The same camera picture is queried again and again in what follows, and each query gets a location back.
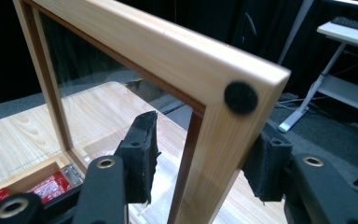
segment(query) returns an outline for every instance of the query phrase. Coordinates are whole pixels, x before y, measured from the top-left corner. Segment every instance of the metal stand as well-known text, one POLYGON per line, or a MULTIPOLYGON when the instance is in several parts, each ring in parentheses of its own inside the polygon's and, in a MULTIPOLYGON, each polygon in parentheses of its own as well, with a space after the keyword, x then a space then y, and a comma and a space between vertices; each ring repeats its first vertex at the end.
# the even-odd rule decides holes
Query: metal stand
POLYGON ((341 52, 345 49, 346 43, 341 43, 341 45, 336 50, 336 53, 334 53, 333 57, 331 58, 328 65, 325 67, 325 69, 322 71, 322 73, 319 75, 318 79, 312 84, 310 87, 310 90, 307 94, 307 97, 301 104, 301 106, 293 112, 292 115, 289 116, 279 127, 278 131, 281 133, 287 133, 289 129, 293 127, 293 125, 296 124, 296 122, 301 119, 301 117, 307 112, 308 110, 308 104, 312 100, 313 96, 315 95, 316 91, 321 87, 321 85, 324 83, 324 79, 327 77, 328 73, 330 72, 331 67, 334 65, 336 60, 338 59, 341 52))

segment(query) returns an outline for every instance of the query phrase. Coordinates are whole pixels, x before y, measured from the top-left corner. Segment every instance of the white desk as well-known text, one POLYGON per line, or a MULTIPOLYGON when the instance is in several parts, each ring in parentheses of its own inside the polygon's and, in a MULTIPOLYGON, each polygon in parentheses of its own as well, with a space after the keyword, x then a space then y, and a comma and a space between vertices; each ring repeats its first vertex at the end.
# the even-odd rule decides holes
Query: white desk
POLYGON ((310 91, 301 106, 278 127, 278 130, 281 133, 289 131, 289 129, 291 129, 293 125, 295 125, 296 122, 307 112, 308 104, 315 95, 316 91, 328 95, 347 105, 358 108, 358 86, 348 81, 328 75, 331 67, 334 65, 347 44, 358 47, 358 30, 328 22, 319 26, 317 31, 329 38, 341 42, 341 45, 338 47, 328 65, 319 75, 318 79, 310 87, 310 91))

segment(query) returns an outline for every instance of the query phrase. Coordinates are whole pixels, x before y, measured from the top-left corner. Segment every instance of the light wood frame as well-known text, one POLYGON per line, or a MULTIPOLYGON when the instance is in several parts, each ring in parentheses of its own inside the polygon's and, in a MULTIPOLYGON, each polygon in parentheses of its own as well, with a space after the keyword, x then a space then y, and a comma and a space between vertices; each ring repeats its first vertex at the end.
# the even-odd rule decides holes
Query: light wood frame
POLYGON ((72 150, 39 12, 193 107, 168 222, 213 222, 290 72, 116 1, 13 2, 62 151, 86 171, 72 150), (250 114, 225 103, 233 81, 255 90, 250 114))

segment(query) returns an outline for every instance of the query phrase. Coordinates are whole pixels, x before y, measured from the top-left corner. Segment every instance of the table surface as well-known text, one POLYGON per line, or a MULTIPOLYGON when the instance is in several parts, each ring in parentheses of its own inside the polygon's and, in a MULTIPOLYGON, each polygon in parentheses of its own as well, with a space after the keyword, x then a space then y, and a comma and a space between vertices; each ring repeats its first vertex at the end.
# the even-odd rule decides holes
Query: table surface
MULTIPOLYGON (((108 82, 62 99, 75 150, 85 161, 113 154, 136 116, 156 110, 121 84, 108 82)), ((131 204, 131 223, 166 223, 186 130, 158 113, 158 166, 147 207, 131 204)), ((0 119, 0 181, 61 152, 46 105, 0 119)), ((243 173, 214 223, 286 223, 283 203, 261 203, 243 173)))
POLYGON ((337 25, 331 21, 318 27, 317 31, 328 37, 334 38, 341 42, 347 42, 358 47, 358 30, 350 27, 337 25))

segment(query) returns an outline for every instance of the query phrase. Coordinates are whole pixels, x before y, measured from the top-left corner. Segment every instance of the cable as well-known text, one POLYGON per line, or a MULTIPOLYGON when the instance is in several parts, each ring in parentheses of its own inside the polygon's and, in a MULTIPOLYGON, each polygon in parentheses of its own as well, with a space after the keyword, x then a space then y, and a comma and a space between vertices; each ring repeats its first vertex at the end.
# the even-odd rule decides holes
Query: cable
MULTIPOLYGON (((322 100, 322 99, 325 99, 325 98, 328 98, 328 96, 313 97, 311 100, 322 100)), ((283 104, 292 103, 292 102, 299 102, 299 101, 304 101, 304 100, 305 100, 305 98, 280 101, 280 102, 275 103, 275 108, 285 108, 285 109, 296 110, 296 109, 299 108, 299 106, 290 107, 290 106, 286 106, 286 105, 283 105, 283 104)))
POLYGON ((352 66, 349 66, 348 68, 345 68, 344 70, 341 70, 339 72, 336 72, 335 74, 331 74, 331 76, 336 76, 336 75, 339 75, 339 74, 342 74, 342 73, 345 73, 345 72, 348 72, 349 70, 351 70, 352 68, 354 67, 357 67, 358 66, 358 63, 352 65, 352 66))
POLYGON ((172 108, 172 109, 169 109, 169 110, 166 110, 166 111, 161 112, 161 113, 162 113, 163 115, 167 115, 167 114, 172 113, 173 111, 179 109, 180 107, 182 107, 182 106, 184 106, 184 105, 186 105, 186 104, 185 104, 185 103, 181 103, 181 104, 177 105, 176 107, 174 107, 174 108, 172 108))

